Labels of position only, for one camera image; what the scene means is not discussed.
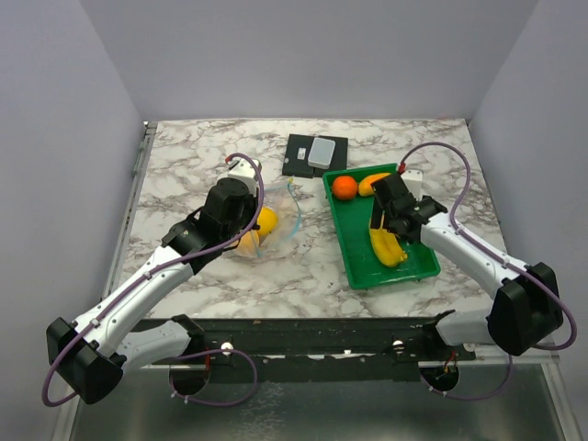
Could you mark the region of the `green plastic tray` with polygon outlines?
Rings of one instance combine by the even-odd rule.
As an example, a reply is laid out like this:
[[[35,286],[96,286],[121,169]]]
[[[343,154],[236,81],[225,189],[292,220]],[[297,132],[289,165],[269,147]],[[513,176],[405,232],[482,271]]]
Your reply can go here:
[[[435,252],[419,243],[401,242],[408,259],[395,267],[384,266],[373,251],[368,233],[373,198],[357,196],[352,200],[340,200],[332,193],[332,184],[339,176],[350,176],[359,182],[369,175],[392,173],[396,168],[395,163],[380,164],[331,171],[322,176],[345,272],[353,289],[417,281],[436,277],[441,272]]]

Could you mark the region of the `yellow banana bunch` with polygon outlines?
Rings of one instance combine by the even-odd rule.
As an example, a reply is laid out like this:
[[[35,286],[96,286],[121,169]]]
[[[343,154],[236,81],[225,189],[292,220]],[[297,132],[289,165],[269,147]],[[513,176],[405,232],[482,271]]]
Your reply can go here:
[[[396,267],[408,259],[397,237],[386,229],[369,229],[369,238],[376,257],[384,266]]]

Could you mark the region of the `yellow lemon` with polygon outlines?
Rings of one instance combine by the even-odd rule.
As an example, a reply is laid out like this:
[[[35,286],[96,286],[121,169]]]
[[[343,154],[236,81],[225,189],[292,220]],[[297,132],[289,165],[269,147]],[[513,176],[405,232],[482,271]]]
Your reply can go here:
[[[260,238],[265,238],[269,235],[278,224],[277,214],[269,207],[263,206],[257,217],[256,230]]]

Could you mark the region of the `yellow peach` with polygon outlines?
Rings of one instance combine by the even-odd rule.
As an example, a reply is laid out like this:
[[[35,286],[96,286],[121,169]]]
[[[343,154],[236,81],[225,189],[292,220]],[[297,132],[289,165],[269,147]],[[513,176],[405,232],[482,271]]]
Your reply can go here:
[[[240,257],[256,258],[260,255],[260,236],[256,230],[250,230],[233,250]]]

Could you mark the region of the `clear zip top bag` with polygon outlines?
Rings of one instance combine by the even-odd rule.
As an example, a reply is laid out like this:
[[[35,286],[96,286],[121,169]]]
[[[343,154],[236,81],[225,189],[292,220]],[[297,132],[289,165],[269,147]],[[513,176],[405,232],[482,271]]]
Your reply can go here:
[[[295,197],[292,178],[266,185],[265,191],[263,206],[271,208],[277,214],[278,224],[267,237],[260,238],[260,255],[256,258],[281,252],[301,225],[300,205]],[[233,250],[238,243],[230,246],[230,252],[234,255],[237,255]]]

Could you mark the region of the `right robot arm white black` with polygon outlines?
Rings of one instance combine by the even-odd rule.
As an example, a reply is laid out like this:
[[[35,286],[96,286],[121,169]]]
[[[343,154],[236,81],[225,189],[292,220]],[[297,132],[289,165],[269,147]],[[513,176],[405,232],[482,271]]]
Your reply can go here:
[[[489,310],[452,311],[422,337],[424,352],[442,359],[455,346],[497,345],[512,356],[561,327],[563,311],[554,271],[504,254],[451,220],[446,207],[429,196],[416,199],[398,173],[372,184],[381,226],[408,243],[420,243],[450,260],[492,299]]]

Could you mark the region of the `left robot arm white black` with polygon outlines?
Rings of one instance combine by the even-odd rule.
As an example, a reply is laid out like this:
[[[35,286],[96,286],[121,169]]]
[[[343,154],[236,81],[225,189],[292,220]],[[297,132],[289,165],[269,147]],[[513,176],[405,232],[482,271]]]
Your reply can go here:
[[[263,204],[258,178],[224,177],[204,206],[175,224],[143,266],[112,295],[75,320],[46,330],[51,375],[59,374],[86,404],[113,391],[123,375],[151,363],[189,363],[212,355],[204,333],[185,315],[143,332],[135,326],[172,290],[220,257],[253,226]]]

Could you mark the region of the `orange yellow mango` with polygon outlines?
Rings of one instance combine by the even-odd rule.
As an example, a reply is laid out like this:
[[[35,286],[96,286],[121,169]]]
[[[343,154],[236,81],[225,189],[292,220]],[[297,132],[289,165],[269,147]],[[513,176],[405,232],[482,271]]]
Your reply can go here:
[[[378,173],[373,175],[368,175],[364,179],[362,179],[358,184],[358,194],[361,197],[370,197],[374,195],[373,184],[380,179],[383,179],[390,175],[389,172],[387,173]]]

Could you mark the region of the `orange fruit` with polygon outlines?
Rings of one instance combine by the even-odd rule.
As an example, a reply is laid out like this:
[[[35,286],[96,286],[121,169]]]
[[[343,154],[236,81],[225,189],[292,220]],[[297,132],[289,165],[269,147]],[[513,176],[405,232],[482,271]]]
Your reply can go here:
[[[331,186],[335,198],[347,201],[356,197],[358,192],[357,181],[349,175],[340,175],[335,178]]]

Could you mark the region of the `grey translucent small case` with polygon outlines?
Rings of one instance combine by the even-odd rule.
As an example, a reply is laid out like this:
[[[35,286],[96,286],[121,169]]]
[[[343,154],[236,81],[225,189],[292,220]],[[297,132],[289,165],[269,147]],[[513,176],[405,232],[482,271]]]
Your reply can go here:
[[[336,142],[325,138],[314,138],[308,155],[308,165],[327,170],[332,164]]]

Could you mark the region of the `black flat box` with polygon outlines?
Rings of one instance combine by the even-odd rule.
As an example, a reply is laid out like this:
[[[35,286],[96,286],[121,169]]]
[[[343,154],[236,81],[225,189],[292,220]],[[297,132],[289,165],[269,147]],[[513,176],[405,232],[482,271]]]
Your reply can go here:
[[[334,145],[334,152],[328,168],[313,166],[309,162],[311,147],[318,140],[328,140]],[[347,138],[289,134],[282,175],[314,178],[322,177],[326,172],[345,170],[347,168],[347,150]]]

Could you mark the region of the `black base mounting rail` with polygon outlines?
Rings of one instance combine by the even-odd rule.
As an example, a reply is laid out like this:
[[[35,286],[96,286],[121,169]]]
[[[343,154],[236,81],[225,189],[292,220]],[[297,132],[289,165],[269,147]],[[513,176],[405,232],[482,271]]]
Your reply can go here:
[[[474,354],[446,345],[436,319],[196,319],[199,339],[192,352],[218,351],[230,343],[240,356],[216,352],[209,362],[164,360],[173,371],[210,372],[217,382],[241,383],[256,372],[261,382],[327,382],[393,379],[416,381],[419,366],[442,366],[449,358],[471,361]]]

